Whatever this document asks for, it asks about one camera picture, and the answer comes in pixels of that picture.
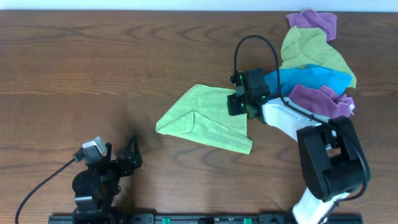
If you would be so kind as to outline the light green cloth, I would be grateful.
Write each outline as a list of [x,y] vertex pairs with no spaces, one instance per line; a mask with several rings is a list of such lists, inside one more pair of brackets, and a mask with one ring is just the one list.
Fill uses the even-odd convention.
[[245,114],[231,116],[227,97],[235,90],[197,84],[191,87],[156,123],[159,134],[207,146],[249,154]]

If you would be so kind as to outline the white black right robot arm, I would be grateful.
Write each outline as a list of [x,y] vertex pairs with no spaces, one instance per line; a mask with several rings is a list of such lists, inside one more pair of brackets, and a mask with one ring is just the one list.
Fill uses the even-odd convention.
[[369,166],[351,120],[311,113],[264,80],[260,69],[234,72],[235,93],[228,96],[231,116],[245,114],[289,135],[298,143],[307,185],[302,198],[287,213],[268,213],[259,223],[362,223],[358,214],[334,214],[342,202],[362,196],[369,182]]

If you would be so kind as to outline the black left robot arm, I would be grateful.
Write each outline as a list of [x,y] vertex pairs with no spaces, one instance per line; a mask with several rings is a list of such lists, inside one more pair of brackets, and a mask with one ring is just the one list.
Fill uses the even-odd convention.
[[123,215],[113,207],[114,197],[120,193],[121,178],[134,174],[141,167],[142,157],[138,141],[133,136],[112,160],[112,144],[96,137],[82,144],[73,155],[75,161],[84,160],[87,170],[76,175],[72,182],[76,210],[73,223],[122,223]]

